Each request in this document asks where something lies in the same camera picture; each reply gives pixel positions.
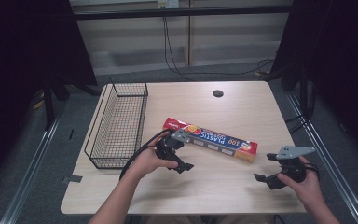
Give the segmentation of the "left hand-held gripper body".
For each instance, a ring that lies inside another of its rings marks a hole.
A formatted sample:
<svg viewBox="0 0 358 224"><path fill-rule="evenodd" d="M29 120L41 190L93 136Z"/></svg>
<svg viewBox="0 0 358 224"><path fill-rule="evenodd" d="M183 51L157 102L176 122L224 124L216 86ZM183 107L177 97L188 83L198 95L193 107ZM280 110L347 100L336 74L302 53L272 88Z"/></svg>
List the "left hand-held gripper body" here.
<svg viewBox="0 0 358 224"><path fill-rule="evenodd" d="M190 138L182 129L177 131L169 130L169 133L162 137L156 144L157 156L167 161L182 161L177 155L176 150L183 147L190 141Z"/></svg>

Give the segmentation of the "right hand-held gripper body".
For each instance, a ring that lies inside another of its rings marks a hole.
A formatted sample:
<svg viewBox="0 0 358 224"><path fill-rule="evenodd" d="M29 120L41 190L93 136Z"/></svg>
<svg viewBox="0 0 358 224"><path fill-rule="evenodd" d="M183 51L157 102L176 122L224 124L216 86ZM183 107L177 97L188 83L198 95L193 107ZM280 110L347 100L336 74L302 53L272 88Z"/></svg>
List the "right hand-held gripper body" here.
<svg viewBox="0 0 358 224"><path fill-rule="evenodd" d="M283 146L278 152L278 163L281 165L282 173L289 176L297 183L306 179L308 170L315 171L316 166L311 163L304 163L300 156L315 152L314 147Z"/></svg>

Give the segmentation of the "long plastic wrap box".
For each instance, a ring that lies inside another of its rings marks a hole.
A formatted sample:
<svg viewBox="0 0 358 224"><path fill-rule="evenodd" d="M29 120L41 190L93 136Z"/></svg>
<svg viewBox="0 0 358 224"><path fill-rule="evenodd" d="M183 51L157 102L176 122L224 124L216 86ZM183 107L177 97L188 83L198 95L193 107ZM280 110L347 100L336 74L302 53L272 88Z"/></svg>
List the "long plastic wrap box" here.
<svg viewBox="0 0 358 224"><path fill-rule="evenodd" d="M241 140L173 118L167 118L163 128L181 130L190 139L191 143L219 151L239 160L253 162L256 156L258 147L256 142Z"/></svg>

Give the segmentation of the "person's right hand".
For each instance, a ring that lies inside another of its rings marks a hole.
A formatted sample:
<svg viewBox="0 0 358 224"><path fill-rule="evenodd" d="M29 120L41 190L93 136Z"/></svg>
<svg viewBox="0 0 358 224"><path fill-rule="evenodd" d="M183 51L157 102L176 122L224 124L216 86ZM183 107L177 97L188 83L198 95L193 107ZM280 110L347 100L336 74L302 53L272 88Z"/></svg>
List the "person's right hand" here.
<svg viewBox="0 0 358 224"><path fill-rule="evenodd" d="M308 170L305 180L300 183L284 174L278 174L278 178L296 193L307 212L314 213L325 206L319 178L314 171Z"/></svg>

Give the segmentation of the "person's left hand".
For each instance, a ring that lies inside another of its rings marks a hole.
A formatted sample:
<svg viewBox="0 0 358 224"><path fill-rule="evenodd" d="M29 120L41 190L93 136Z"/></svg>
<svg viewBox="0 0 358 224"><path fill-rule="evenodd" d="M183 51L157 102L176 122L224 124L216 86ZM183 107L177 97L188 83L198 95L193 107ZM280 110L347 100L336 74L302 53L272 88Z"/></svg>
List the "person's left hand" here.
<svg viewBox="0 0 358 224"><path fill-rule="evenodd" d="M124 180L141 180L147 174L154 172L157 168L176 168L178 163L176 161L166 161L160 159L156 155L155 144L168 133L158 135L154 140L147 144L147 148L142 151L131 164L130 168L121 178Z"/></svg>

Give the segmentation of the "black metal stand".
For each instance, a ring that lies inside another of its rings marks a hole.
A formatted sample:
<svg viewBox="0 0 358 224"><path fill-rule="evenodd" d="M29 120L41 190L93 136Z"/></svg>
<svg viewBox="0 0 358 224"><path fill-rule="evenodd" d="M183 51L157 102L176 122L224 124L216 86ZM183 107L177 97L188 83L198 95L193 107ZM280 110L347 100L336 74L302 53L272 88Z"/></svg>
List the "black metal stand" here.
<svg viewBox="0 0 358 224"><path fill-rule="evenodd" d="M46 108L46 129L48 130L55 120L52 95L59 101L66 101L70 97L65 87L66 78L59 75L45 75L43 79L43 93Z"/></svg>
<svg viewBox="0 0 358 224"><path fill-rule="evenodd" d="M310 116L308 108L308 74L307 67L302 63L295 63L293 71L288 79L289 89L292 90L299 84L300 111L304 119Z"/></svg>

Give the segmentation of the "grey tape piece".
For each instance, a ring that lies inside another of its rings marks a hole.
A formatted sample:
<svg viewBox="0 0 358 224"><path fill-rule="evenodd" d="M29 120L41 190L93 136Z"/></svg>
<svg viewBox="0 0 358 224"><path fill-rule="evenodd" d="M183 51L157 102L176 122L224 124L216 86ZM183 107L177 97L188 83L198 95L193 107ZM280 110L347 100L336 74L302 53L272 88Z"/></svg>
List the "grey tape piece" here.
<svg viewBox="0 0 358 224"><path fill-rule="evenodd" d="M63 184L69 184L70 182L80 183L83 176L80 175L68 175L62 178Z"/></svg>

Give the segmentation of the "black curtain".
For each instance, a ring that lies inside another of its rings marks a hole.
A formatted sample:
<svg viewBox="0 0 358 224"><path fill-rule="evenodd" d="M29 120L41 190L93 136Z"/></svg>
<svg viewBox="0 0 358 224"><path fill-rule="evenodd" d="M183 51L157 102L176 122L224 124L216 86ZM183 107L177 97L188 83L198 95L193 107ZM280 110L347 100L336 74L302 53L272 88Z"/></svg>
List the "black curtain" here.
<svg viewBox="0 0 358 224"><path fill-rule="evenodd" d="M70 0L0 0L0 166L34 94L96 78Z"/></svg>
<svg viewBox="0 0 358 224"><path fill-rule="evenodd" d="M291 90L302 75L358 141L358 0L293 0L271 77Z"/></svg>

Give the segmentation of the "metal floor rail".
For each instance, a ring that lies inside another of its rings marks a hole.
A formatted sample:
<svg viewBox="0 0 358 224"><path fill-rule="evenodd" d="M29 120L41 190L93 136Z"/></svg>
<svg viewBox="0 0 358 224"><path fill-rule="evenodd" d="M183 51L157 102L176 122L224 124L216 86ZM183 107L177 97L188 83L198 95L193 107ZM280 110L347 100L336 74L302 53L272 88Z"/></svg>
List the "metal floor rail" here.
<svg viewBox="0 0 358 224"><path fill-rule="evenodd" d="M60 121L61 115L58 115L44 131L43 137L36 149L33 159L31 160L31 163L28 166L16 193L7 206L6 212L0 220L0 224L16 224Z"/></svg>
<svg viewBox="0 0 358 224"><path fill-rule="evenodd" d="M317 104L312 118L294 135L304 135L316 148L310 155L320 167L325 199L343 224L358 224L358 143L341 130L332 111Z"/></svg>

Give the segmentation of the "black horizontal rail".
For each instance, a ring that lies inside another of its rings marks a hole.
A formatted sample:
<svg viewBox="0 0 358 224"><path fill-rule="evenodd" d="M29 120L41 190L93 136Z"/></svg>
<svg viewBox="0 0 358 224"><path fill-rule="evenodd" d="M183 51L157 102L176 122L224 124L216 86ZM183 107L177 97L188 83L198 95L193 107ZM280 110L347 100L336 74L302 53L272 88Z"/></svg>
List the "black horizontal rail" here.
<svg viewBox="0 0 358 224"><path fill-rule="evenodd" d="M75 13L73 18L83 20L112 20L155 17L183 17L183 16L210 16L210 15L237 15L237 14L272 14L288 13L291 6L262 6L262 7L195 7L171 9L145 9L126 11L100 11Z"/></svg>

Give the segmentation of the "white wall outlet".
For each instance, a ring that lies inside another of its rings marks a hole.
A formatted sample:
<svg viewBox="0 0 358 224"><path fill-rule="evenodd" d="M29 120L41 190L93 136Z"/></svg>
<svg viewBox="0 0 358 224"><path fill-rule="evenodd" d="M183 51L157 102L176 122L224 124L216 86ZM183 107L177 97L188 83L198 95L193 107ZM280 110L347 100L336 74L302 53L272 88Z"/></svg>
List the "white wall outlet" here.
<svg viewBox="0 0 358 224"><path fill-rule="evenodd" d="M157 0L158 8L179 8L179 0Z"/></svg>

